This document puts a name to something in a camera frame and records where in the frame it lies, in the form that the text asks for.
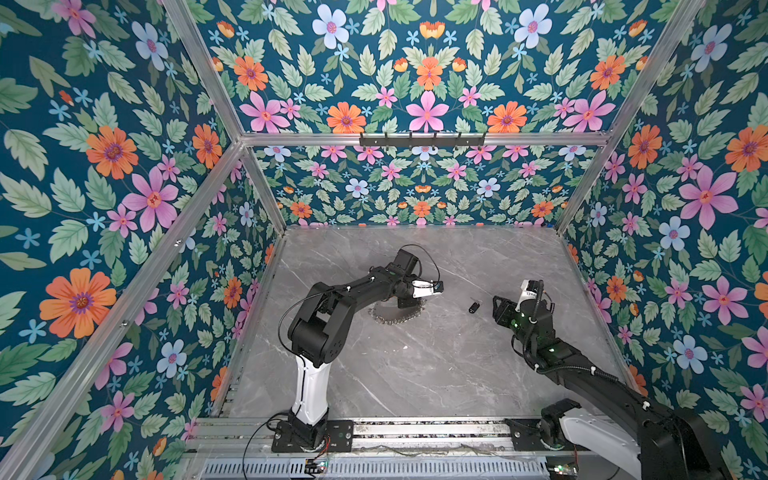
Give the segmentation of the red handled key ring organizer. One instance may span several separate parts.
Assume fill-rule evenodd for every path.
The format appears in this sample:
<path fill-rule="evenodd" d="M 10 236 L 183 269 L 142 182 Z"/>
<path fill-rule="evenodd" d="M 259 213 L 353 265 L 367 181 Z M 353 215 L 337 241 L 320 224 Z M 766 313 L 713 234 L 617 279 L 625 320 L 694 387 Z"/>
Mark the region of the red handled key ring organizer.
<path fill-rule="evenodd" d="M 414 305 L 400 308 L 398 300 L 377 302 L 368 310 L 371 318 L 382 325 L 397 325 L 415 319 L 421 315 L 424 301 L 417 299 Z"/>

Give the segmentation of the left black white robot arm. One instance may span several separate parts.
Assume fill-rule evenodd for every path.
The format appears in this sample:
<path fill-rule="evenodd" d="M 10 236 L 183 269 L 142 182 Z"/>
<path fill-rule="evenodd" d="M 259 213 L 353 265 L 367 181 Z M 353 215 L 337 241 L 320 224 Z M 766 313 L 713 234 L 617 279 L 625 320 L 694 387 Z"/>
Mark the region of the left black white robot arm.
<path fill-rule="evenodd" d="M 399 310 L 413 309 L 425 298 L 444 292 L 442 279 L 425 279 L 420 265 L 416 255 L 401 248 L 394 260 L 371 267 L 357 280 L 338 285 L 315 283 L 299 302 L 285 345 L 297 367 L 296 396 L 287 425 L 303 441 L 315 445 L 327 431 L 330 369 L 346 344 L 355 315 L 391 299 L 397 301 Z"/>

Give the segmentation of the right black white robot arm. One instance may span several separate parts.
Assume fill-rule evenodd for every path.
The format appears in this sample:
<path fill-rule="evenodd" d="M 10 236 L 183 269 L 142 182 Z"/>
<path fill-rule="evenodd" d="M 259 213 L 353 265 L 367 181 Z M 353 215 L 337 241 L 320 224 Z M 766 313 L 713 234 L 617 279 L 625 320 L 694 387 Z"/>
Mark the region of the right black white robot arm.
<path fill-rule="evenodd" d="M 720 444 L 700 415 L 645 397 L 597 367 L 556 337 L 553 314 L 553 306 L 530 291 L 518 301 L 493 299 L 493 319 L 512 331 L 526 365 L 599 412 L 569 399 L 546 407 L 539 427 L 545 445 L 582 446 L 635 479 L 730 478 Z"/>

